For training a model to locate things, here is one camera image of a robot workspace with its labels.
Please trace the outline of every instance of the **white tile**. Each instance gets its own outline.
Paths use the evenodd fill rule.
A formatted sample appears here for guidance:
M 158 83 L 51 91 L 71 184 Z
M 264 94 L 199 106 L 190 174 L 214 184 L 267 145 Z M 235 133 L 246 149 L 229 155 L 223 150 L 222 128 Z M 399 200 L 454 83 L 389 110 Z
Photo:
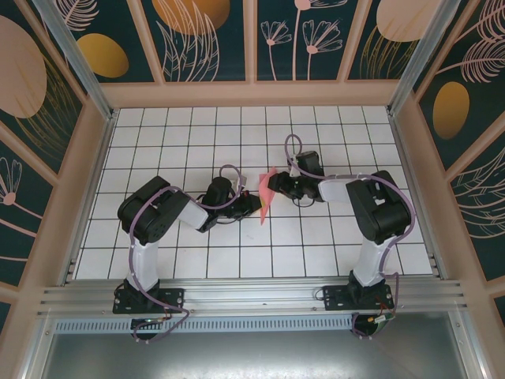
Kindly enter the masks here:
M 140 128 L 137 146 L 161 146 L 163 144 L 164 131 L 165 126 L 149 126 L 146 128 Z
M 182 188 L 184 186 L 184 168 L 162 168 L 158 175 L 170 183 L 171 186 Z
M 342 125 L 346 144 L 369 144 L 370 137 L 365 124 Z
M 126 192 L 129 170 L 104 170 L 99 192 Z
M 361 107 L 339 107 L 342 124 L 364 124 L 363 110 Z
M 319 141 L 321 144 L 343 144 L 344 135 L 342 132 L 342 125 L 317 125 L 317 132 L 319 134 Z
M 207 248 L 177 249 L 176 279 L 203 279 L 207 274 Z
M 307 276 L 337 276 L 337 261 L 333 246 L 305 246 Z
M 208 246 L 208 233 L 200 233 L 186 223 L 179 227 L 178 246 L 180 247 L 205 247 Z
M 292 124 L 315 124 L 314 107 L 290 107 Z
M 303 249 L 301 246 L 272 248 L 274 277 L 305 276 Z
M 242 125 L 264 125 L 265 107 L 242 107 Z
M 105 168 L 131 168 L 135 148 L 110 148 Z
M 372 148 L 378 166 L 399 166 L 402 164 L 395 145 L 373 144 Z
M 211 240 L 209 246 L 239 246 L 240 224 L 237 222 L 230 225 L 215 225 L 209 233 Z
M 129 176 L 128 192 L 139 190 L 144 184 L 149 182 L 158 174 L 155 168 L 143 168 L 141 170 L 132 170 Z
M 77 279 L 107 279 L 113 249 L 83 249 Z
M 191 125 L 215 125 L 214 107 L 195 107 L 191 117 Z
M 206 192 L 211 181 L 211 168 L 188 168 L 184 181 L 184 191 Z
M 165 126 L 166 108 L 146 108 L 142 118 L 142 126 Z
M 243 125 L 241 140 L 242 144 L 266 144 L 267 127 L 265 125 Z
M 137 148 L 133 168 L 158 168 L 161 148 Z
M 308 208 L 300 208 L 300 214 L 302 217 L 310 217 L 310 216 L 329 216 L 330 212 L 328 211 L 328 204 L 325 202 L 316 201 L 313 205 Z
M 240 125 L 216 126 L 215 144 L 240 144 Z
M 175 249 L 158 249 L 158 265 L 156 269 L 160 279 L 174 277 Z
M 301 230 L 304 245 L 333 245 L 330 217 L 302 217 Z
M 170 108 L 166 117 L 166 124 L 176 126 L 191 125 L 192 111 L 192 108 Z
M 288 199 L 281 193 L 276 193 L 274 195 L 274 200 L 270 204 L 269 212 L 272 217 L 289 217 L 300 215 L 298 207 L 293 204 L 291 199 Z
M 339 107 L 314 107 L 316 112 L 316 121 L 318 124 L 339 124 Z
M 386 107 L 363 107 L 367 124 L 388 124 Z
M 123 193 L 99 193 L 96 197 L 93 219 L 118 218 L 119 205 L 125 200 Z
M 271 244 L 273 246 L 301 245 L 301 228 L 298 217 L 271 218 Z
M 129 249 L 114 249 L 112 264 L 110 265 L 109 279 L 125 279 L 128 275 Z
M 189 133 L 189 145 L 214 144 L 215 126 L 192 126 Z
M 347 154 L 351 166 L 375 166 L 376 160 L 373 156 L 370 144 L 347 144 Z
M 238 278 L 238 247 L 215 247 L 208 251 L 209 278 Z
M 187 154 L 188 148 L 185 146 L 162 148 L 159 167 L 185 167 Z
M 331 217 L 331 226 L 336 245 L 352 245 L 363 242 L 363 234 L 355 217 Z
M 353 206 L 350 203 L 332 201 L 329 205 L 332 216 L 354 216 Z
M 293 125 L 293 133 L 300 137 L 303 145 L 319 144 L 315 124 Z
M 325 144 L 321 146 L 321 159 L 324 166 L 349 166 L 344 144 Z
M 325 175 L 348 175 L 349 166 L 324 166 Z
M 352 174 L 358 175 L 358 174 L 375 174 L 379 169 L 377 166 L 352 166 L 350 168 Z
M 179 224 L 181 222 L 176 220 L 166 231 L 165 235 L 159 240 L 159 247 L 176 247 L 177 238 L 179 235 Z
M 128 233 L 122 230 L 121 225 L 119 226 L 118 236 L 116 238 L 115 248 L 126 248 L 128 249 L 132 242 L 129 239 Z
M 244 219 L 240 223 L 241 246 L 270 246 L 270 219 L 265 219 L 263 225 L 257 218 Z
M 271 277 L 271 248 L 241 247 L 240 248 L 241 278 Z
M 85 247 L 114 247 L 119 220 L 92 220 L 89 224 Z
M 287 166 L 287 158 L 286 158 L 286 152 L 284 151 L 284 146 L 281 146 L 280 144 L 268 145 L 268 165 L 270 167 Z
M 240 107 L 219 107 L 217 125 L 240 125 Z
M 125 147 L 125 146 L 136 146 L 137 145 L 137 137 L 139 135 L 140 128 L 116 128 L 114 130 L 114 137 L 112 138 L 112 143 L 110 146 L 117 147 Z
M 140 126 L 144 108 L 123 108 L 119 111 L 116 126 Z
M 398 251 L 396 246 L 391 249 L 386 258 L 386 265 L 384 266 L 384 273 L 391 275 L 397 272 L 399 275 L 403 275 L 402 265 L 398 258 Z
M 267 146 L 242 146 L 243 167 L 266 167 Z
M 406 190 L 409 188 L 402 166 L 379 166 L 379 170 L 389 172 L 399 189 Z
M 398 252 L 405 275 L 432 274 L 432 266 L 429 263 L 425 245 L 398 245 Z
M 389 124 L 368 124 L 368 132 L 373 144 L 394 144 L 395 142 Z
M 212 167 L 214 148 L 212 146 L 189 146 L 187 167 Z
M 291 125 L 267 125 L 268 144 L 284 144 L 291 134 Z
M 187 146 L 189 144 L 189 126 L 168 126 L 163 138 L 163 146 Z
M 260 188 L 260 174 L 268 173 L 266 167 L 244 167 L 241 169 L 242 176 L 247 178 L 245 189 L 257 191 Z
M 413 230 L 399 243 L 424 243 L 423 234 L 421 233 L 421 228 L 419 227 L 417 219 L 413 226 Z
M 348 276 L 360 259 L 361 245 L 335 246 L 339 275 Z
M 267 124 L 290 124 L 289 107 L 267 107 Z

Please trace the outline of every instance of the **cable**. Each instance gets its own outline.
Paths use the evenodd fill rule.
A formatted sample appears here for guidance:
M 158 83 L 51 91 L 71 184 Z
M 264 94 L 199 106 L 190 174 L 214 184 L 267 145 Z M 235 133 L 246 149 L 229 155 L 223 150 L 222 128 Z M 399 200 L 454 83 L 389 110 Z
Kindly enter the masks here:
M 233 203 L 235 200 L 237 200 L 237 198 L 240 196 L 241 188 L 242 188 L 242 182 L 243 181 L 242 181 L 241 172 L 235 166 L 233 166 L 231 164 L 225 164 L 224 166 L 222 166 L 219 169 L 219 175 L 221 175 L 221 173 L 222 173 L 222 171 L 223 171 L 224 168 L 233 168 L 238 173 L 238 183 L 239 183 L 239 187 L 238 187 L 239 191 L 237 191 L 237 193 L 228 202 L 226 202 L 225 204 L 218 205 L 218 206 L 202 205 L 202 204 L 198 203 L 195 199 L 193 199 L 192 197 L 190 197 L 182 189 L 180 189 L 180 188 L 178 188 L 176 186 L 167 186 L 165 188 L 162 188 L 160 191 L 158 191 L 154 195 L 152 195 L 151 198 L 149 198 L 149 200 L 147 200 L 145 202 L 145 204 L 142 205 L 142 207 L 140 207 L 139 212 L 135 215 L 135 217 L 133 217 L 132 224 L 129 227 L 130 246 L 129 246 L 128 266 L 129 266 L 129 270 L 130 270 L 133 282 L 137 286 L 137 290 L 141 294 L 143 294 L 147 299 L 151 300 L 153 303 L 157 304 L 158 306 L 161 306 L 165 312 L 166 312 L 167 309 L 169 309 L 169 310 L 173 310 L 173 311 L 177 311 L 177 312 L 184 312 L 185 313 L 185 316 L 181 320 L 177 321 L 174 325 L 172 325 L 166 332 L 157 334 L 156 336 L 152 337 L 149 340 L 145 340 L 144 342 L 146 344 L 149 344 L 149 343 L 161 340 L 162 338 L 168 336 L 174 329 L 176 329 L 180 324 L 182 324 L 189 317 L 189 311 L 186 310 L 186 309 L 184 309 L 184 308 L 179 308 L 177 306 L 171 306 L 170 304 L 167 304 L 165 302 L 160 302 L 157 298 L 153 298 L 152 296 L 150 296 L 150 294 L 148 292 L 146 292 L 145 289 L 142 288 L 142 285 L 140 284 L 140 281 L 137 279 L 137 274 L 135 272 L 135 268 L 133 267 L 133 250 L 134 250 L 134 247 L 135 247 L 135 235 L 134 235 L 135 226 L 137 225 L 137 222 L 138 222 L 139 218 L 142 216 L 142 214 L 145 212 L 145 210 L 150 205 L 152 205 L 152 203 L 154 202 L 154 200 L 156 200 L 158 197 L 160 197 L 161 195 L 163 195 L 165 192 L 168 192 L 168 191 L 170 191 L 170 192 L 179 191 L 179 192 L 184 193 L 186 196 L 188 196 L 191 199 L 191 201 L 193 201 L 194 203 L 196 203 L 197 205 L 199 205 L 201 208 L 206 208 L 206 209 L 222 209 L 222 208 L 227 207 L 228 205 L 230 205 L 231 203 Z M 133 330 L 133 338 L 135 338 L 135 341 L 137 343 L 139 343 L 141 341 L 141 339 L 137 335 L 137 332 L 138 332 L 138 330 L 140 328 L 142 328 L 142 327 L 144 327 L 146 325 L 158 325 L 158 324 L 162 324 L 166 320 L 167 320 L 166 317 L 164 317 L 164 318 L 159 319 L 158 321 L 143 322 L 141 324 L 138 324 L 135 327 L 135 329 Z
M 403 233 L 403 235 L 399 235 L 397 236 L 396 238 L 393 238 L 389 244 L 387 245 L 386 249 L 384 250 L 384 253 L 382 255 L 382 257 L 380 258 L 380 263 L 379 263 L 379 272 L 380 272 L 380 275 L 384 278 L 384 279 L 392 279 L 394 278 L 395 281 L 396 281 L 396 284 L 395 284 L 395 305 L 393 306 L 393 310 L 391 311 L 393 314 L 396 314 L 396 307 L 398 305 L 398 289 L 400 287 L 400 275 L 395 272 L 394 274 L 385 274 L 383 271 L 384 271 L 384 265 L 385 265 L 385 262 L 386 262 L 386 257 L 387 255 L 389 254 L 391 248 L 396 245 L 398 242 L 400 242 L 401 240 L 403 240 L 407 235 L 410 234 L 410 232 L 413 230 L 413 227 L 415 226 L 416 224 L 416 212 L 412 206 L 412 204 L 410 203 L 410 200 L 408 199 L 408 197 L 397 187 L 397 186 L 394 186 L 393 184 L 389 183 L 387 180 L 385 179 L 382 179 L 382 178 L 379 178 L 379 177 L 376 177 L 374 175 L 368 175 L 368 174 L 342 174 L 342 175 L 330 175 L 330 176 L 320 176 L 320 175 L 314 175 L 314 174 L 311 174 L 310 172 L 307 172 L 305 170 L 302 170 L 298 165 L 297 163 L 295 162 L 295 159 L 293 159 L 291 156 L 290 156 L 290 152 L 289 152 L 289 149 L 288 149 L 288 142 L 290 140 L 290 138 L 293 138 L 295 140 L 297 140 L 300 148 L 298 150 L 298 154 L 301 153 L 301 150 L 302 150 L 302 147 L 303 147 L 303 144 L 301 142 L 301 138 L 299 136 L 297 136 L 296 134 L 290 134 L 286 137 L 286 140 L 284 141 L 284 152 L 286 153 L 286 158 L 288 159 L 288 162 L 290 162 L 290 166 L 296 168 L 299 172 L 301 172 L 303 175 L 305 176 L 308 176 L 310 178 L 314 178 L 314 179 L 320 179 L 320 180 L 329 180 L 329 179 L 361 179 L 361 178 L 367 178 L 367 179 L 370 179 L 370 180 L 374 180 L 376 182 L 379 182 L 381 184 L 384 184 L 385 186 L 391 188 L 393 191 L 395 191 L 401 198 L 402 198 L 402 201 L 405 203 L 405 205 L 407 206 L 408 210 L 409 210 L 409 214 L 410 214 L 410 225 L 409 227 L 407 227 L 407 230 L 405 231 L 405 233 Z M 356 336 L 364 336 L 365 334 L 358 331 L 357 329 L 355 329 L 355 324 L 356 324 L 356 319 L 357 319 L 357 316 L 359 315 L 359 313 L 355 313 L 355 316 L 353 315 L 353 323 L 352 323 L 352 331 L 353 331 L 353 334 L 355 334 Z

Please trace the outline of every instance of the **white grid floor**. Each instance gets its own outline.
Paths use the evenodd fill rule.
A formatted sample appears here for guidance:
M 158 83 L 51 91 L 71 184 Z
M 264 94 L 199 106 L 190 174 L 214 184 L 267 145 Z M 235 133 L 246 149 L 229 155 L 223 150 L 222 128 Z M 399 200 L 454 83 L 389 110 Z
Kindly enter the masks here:
M 86 227 L 74 278 L 123 279 L 129 239 L 118 206 L 157 174 L 196 197 L 219 167 L 232 163 L 257 194 L 259 175 L 286 170 L 289 133 L 320 154 L 325 174 L 388 170 L 409 190 L 383 107 L 198 107 L 122 109 Z M 232 170 L 225 176 L 234 178 Z M 201 234 L 175 223 L 160 242 L 159 275 L 170 278 L 347 276 L 361 244 L 352 208 L 298 208 L 276 194 L 263 226 L 259 213 Z M 386 272 L 431 275 L 418 223 L 391 251 Z

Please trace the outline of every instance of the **dark green wall panel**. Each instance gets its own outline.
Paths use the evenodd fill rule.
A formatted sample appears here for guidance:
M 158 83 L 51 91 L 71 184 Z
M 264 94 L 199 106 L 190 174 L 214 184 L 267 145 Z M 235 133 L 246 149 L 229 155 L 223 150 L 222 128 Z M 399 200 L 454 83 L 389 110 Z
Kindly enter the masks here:
M 53 187 L 0 141 L 0 282 L 17 286 Z
M 11 107 L 6 107 L 4 104 L 2 108 L 2 103 L 0 103 L 0 122 L 16 134 L 47 166 L 58 173 L 77 123 L 82 103 L 12 0 L 5 0 L 0 3 L 0 21 L 3 28 L 8 27 L 10 30 L 12 30 L 12 22 L 17 25 L 14 34 L 11 36 L 16 46 L 10 51 L 0 51 L 0 54 L 2 54 L 3 59 L 9 59 L 20 67 L 19 69 L 13 69 L 13 66 L 10 66 L 13 72 L 3 72 L 0 73 L 0 76 L 4 75 L 3 80 L 5 81 L 18 78 L 19 85 L 13 87 L 16 90 L 26 88 L 21 98 L 16 97 L 7 100 Z M 28 33 L 29 37 L 24 36 L 23 30 Z M 24 38 L 24 43 L 22 41 L 17 43 L 15 39 L 21 37 Z M 36 48 L 33 45 L 33 50 L 31 50 L 31 47 L 29 50 L 27 43 L 33 43 L 33 41 Z M 40 92 L 41 87 L 39 86 L 42 85 L 42 82 L 38 82 L 36 77 L 31 76 L 33 75 L 33 72 L 30 71 L 32 67 L 24 65 L 27 54 L 28 56 L 34 54 L 35 56 L 31 56 L 30 59 L 40 61 L 39 68 L 41 68 L 41 71 L 39 73 L 43 73 L 45 70 L 47 76 L 45 95 L 44 92 Z M 9 89 L 3 84 L 0 91 L 9 91 Z M 19 111 L 14 112 L 12 110 L 14 99 L 20 104 L 21 108 L 33 107 L 32 110 L 35 111 L 37 107 L 29 104 L 35 98 L 41 100 L 42 106 L 31 117 L 25 117 L 28 113 L 24 111 L 20 115 Z
M 505 275 L 505 133 L 451 183 L 487 280 Z
M 503 15 L 489 18 L 497 36 L 485 39 L 481 34 L 486 36 L 488 27 L 484 32 L 476 27 L 488 4 L 482 1 L 473 12 L 419 103 L 446 169 L 505 111 Z M 443 117 L 436 119 L 435 109 Z M 461 114 L 462 121 L 456 122 Z
M 185 13 L 185 6 L 190 6 L 190 2 L 187 0 L 156 1 L 167 4 L 170 7 L 170 12 L 180 19 L 183 18 L 181 15 Z M 226 17 L 228 2 L 230 10 Z M 202 1 L 196 1 L 195 3 L 198 7 Z M 176 28 L 168 26 L 156 12 L 152 0 L 142 1 L 142 6 L 148 19 L 149 29 L 166 81 L 245 80 L 244 10 L 242 0 L 216 1 L 214 5 L 216 12 L 212 16 L 221 19 L 224 23 L 220 26 L 216 25 L 217 28 L 213 28 L 213 22 L 206 24 L 206 32 L 200 33 L 198 38 L 193 33 L 184 35 L 178 32 Z M 180 25 L 180 29 L 183 28 L 194 30 L 196 22 L 187 23 L 185 26 Z
M 314 3 L 311 9 L 301 10 L 298 29 L 295 30 L 298 9 L 294 2 L 258 1 L 256 34 L 259 81 L 293 80 L 295 34 L 297 34 L 296 79 L 306 81 L 309 73 L 311 81 L 336 79 L 357 2 L 331 0 L 324 4 L 332 7 L 318 8 Z M 276 43 L 269 48 L 267 39 Z M 318 51 L 310 55 L 307 46 L 328 51 Z

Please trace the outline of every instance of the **black mounting plate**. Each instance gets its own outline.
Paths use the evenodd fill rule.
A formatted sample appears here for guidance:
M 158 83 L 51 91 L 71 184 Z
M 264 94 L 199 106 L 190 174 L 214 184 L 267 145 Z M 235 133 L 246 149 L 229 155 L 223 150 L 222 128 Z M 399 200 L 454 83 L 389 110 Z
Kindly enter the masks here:
M 171 306 L 182 308 L 184 306 L 184 290 L 182 288 L 160 288 L 155 296 L 160 302 L 165 302 Z M 117 290 L 114 298 L 114 314 L 165 314 L 161 306 L 150 301 L 140 303 L 136 301 L 128 290 Z M 169 313 L 180 313 L 177 310 L 170 310 Z
M 323 298 L 325 310 L 380 310 L 380 302 L 385 304 L 389 309 L 393 309 L 394 302 L 391 294 L 391 288 L 384 284 L 374 294 L 377 298 L 366 298 L 359 304 L 352 302 L 347 286 L 324 286 Z

